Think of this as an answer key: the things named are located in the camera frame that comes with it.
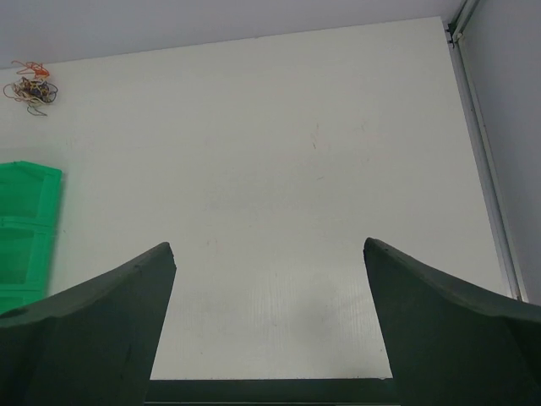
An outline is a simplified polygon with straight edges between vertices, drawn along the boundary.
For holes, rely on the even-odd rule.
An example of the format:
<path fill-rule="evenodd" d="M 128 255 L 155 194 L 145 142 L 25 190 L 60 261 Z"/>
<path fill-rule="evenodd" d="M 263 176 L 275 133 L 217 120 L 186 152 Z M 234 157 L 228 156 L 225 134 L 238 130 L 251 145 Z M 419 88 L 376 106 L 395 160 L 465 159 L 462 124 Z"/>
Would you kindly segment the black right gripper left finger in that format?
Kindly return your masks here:
<path fill-rule="evenodd" d="M 176 274 L 170 244 L 1 315 L 3 405 L 142 405 Z"/>

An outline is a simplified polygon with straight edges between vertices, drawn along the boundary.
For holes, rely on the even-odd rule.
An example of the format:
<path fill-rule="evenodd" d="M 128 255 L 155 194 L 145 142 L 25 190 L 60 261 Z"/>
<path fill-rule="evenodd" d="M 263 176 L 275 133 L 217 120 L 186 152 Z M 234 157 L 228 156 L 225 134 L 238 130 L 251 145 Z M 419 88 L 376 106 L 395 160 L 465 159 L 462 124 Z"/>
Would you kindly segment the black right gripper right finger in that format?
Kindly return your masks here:
<path fill-rule="evenodd" d="M 403 405 L 538 405 L 540 308 L 368 238 L 364 264 Z"/>

